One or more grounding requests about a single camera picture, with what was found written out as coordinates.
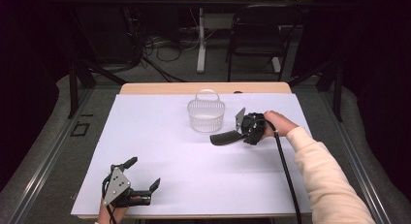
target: basket handle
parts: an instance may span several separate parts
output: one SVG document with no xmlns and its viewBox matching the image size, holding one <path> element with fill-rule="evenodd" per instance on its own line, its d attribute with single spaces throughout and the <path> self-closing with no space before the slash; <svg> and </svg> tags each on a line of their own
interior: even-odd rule
<svg viewBox="0 0 411 224">
<path fill-rule="evenodd" d="M 197 96 L 200 95 L 200 94 L 205 94 L 205 93 L 212 93 L 212 94 L 216 95 L 216 96 L 217 96 L 216 101 L 220 101 L 220 96 L 218 95 L 217 92 L 215 92 L 215 91 L 212 90 L 212 89 L 203 89 L 203 90 L 200 90 L 199 92 L 197 92 L 197 94 L 196 94 L 196 100 L 202 100 L 202 99 L 199 99 Z"/>
</svg>

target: cable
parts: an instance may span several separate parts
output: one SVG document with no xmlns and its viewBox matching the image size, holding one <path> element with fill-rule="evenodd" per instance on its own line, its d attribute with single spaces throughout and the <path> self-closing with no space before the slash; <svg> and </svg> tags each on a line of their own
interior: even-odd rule
<svg viewBox="0 0 411 224">
<path fill-rule="evenodd" d="M 288 186 L 290 188 L 291 196 L 293 197 L 294 208 L 296 209 L 297 221 L 299 222 L 299 224 L 301 224 L 302 222 L 301 222 L 301 213 L 300 213 L 299 203 L 297 202 L 296 192 L 294 190 L 293 182 L 291 181 L 291 177 L 290 177 L 290 172 L 288 171 L 287 163 L 285 161 L 284 152 L 282 150 L 282 146 L 281 146 L 281 142 L 280 142 L 280 137 L 278 135 L 278 131 L 277 131 L 277 129 L 275 129 L 275 126 L 271 122 L 269 122 L 268 120 L 266 120 L 266 122 L 269 125 L 269 127 L 271 127 L 272 131 L 274 131 L 274 138 L 277 142 L 278 152 L 279 152 L 280 158 L 281 158 L 281 163 L 282 163 L 283 168 L 284 168 L 285 176 L 287 177 L 287 182 L 288 182 Z"/>
</svg>

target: basket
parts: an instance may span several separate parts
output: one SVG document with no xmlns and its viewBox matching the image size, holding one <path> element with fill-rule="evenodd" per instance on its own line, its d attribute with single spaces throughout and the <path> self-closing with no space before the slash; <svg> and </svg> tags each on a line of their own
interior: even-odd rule
<svg viewBox="0 0 411 224">
<path fill-rule="evenodd" d="M 200 94 L 212 93 L 215 100 L 200 99 Z M 190 116 L 190 125 L 193 129 L 209 133 L 217 131 L 223 124 L 226 105 L 220 101 L 220 96 L 211 89 L 203 89 L 196 94 L 196 98 L 188 103 L 187 111 Z"/>
</svg>

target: chair backrest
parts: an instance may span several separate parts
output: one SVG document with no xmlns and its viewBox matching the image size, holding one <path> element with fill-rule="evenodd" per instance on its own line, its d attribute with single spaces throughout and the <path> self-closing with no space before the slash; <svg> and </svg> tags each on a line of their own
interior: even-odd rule
<svg viewBox="0 0 411 224">
<path fill-rule="evenodd" d="M 300 23 L 301 11 L 290 5 L 251 4 L 238 9 L 233 17 L 232 27 L 250 26 L 296 26 Z"/>
</svg>

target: wooden tabletop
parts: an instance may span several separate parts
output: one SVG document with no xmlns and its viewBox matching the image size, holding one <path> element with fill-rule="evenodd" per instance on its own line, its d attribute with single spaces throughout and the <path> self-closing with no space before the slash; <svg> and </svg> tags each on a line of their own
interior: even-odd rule
<svg viewBox="0 0 411 224">
<path fill-rule="evenodd" d="M 152 82 L 126 83 L 120 94 L 196 94 L 202 89 L 212 89 L 219 94 L 292 93 L 287 82 Z"/>
</svg>

